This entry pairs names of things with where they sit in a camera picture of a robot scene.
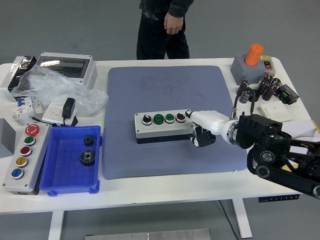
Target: gray foam pad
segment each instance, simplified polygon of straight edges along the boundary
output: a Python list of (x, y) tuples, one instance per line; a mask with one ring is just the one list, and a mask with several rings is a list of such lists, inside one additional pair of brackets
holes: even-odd
[(233, 103), (219, 67), (117, 67), (108, 73), (102, 172), (106, 179), (216, 173), (247, 167), (244, 149), (225, 142), (195, 147), (190, 140), (137, 144), (135, 113), (190, 109), (226, 116)]

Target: gray floor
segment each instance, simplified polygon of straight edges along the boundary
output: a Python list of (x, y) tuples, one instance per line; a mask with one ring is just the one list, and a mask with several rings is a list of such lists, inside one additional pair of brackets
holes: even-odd
[[(132, 0), (0, 1), (0, 64), (41, 52), (134, 60), (141, 12)], [(253, 43), (281, 60), (310, 116), (320, 124), (318, 0), (198, 0), (187, 16), (191, 58), (232, 58)], [(245, 199), (253, 239), (319, 237), (320, 202)], [(223, 201), (236, 226), (231, 202)], [(51, 213), (0, 215), (0, 238), (47, 239)], [(218, 202), (95, 209), (65, 213), (62, 239), (209, 228), (211, 239), (235, 239)]]

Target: table leg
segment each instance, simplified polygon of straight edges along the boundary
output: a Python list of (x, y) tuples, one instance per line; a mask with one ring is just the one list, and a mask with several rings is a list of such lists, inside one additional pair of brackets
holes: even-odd
[(252, 238), (252, 233), (242, 198), (232, 199), (233, 208), (236, 216), (236, 221), (238, 223), (240, 236), (242, 239)]
[(65, 211), (53, 211), (48, 240), (60, 240)]

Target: black gear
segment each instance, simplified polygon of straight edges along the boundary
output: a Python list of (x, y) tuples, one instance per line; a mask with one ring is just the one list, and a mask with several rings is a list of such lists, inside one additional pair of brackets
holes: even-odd
[(80, 155), (80, 161), (85, 166), (92, 166), (95, 164), (96, 152), (90, 149), (84, 150)]
[(90, 147), (94, 144), (94, 138), (91, 135), (86, 135), (83, 139), (84, 145)]

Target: red button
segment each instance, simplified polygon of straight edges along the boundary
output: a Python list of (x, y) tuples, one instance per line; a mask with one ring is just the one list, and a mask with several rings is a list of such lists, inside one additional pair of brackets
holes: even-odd
[(27, 126), (24, 130), (25, 134), (31, 137), (37, 135), (39, 131), (40, 131), (40, 127), (37, 124), (31, 124)]
[(183, 123), (186, 120), (186, 116), (181, 113), (178, 113), (175, 118), (179, 123)]
[(32, 153), (32, 149), (28, 146), (25, 146), (20, 150), (20, 154), (25, 157), (29, 156), (31, 153)]

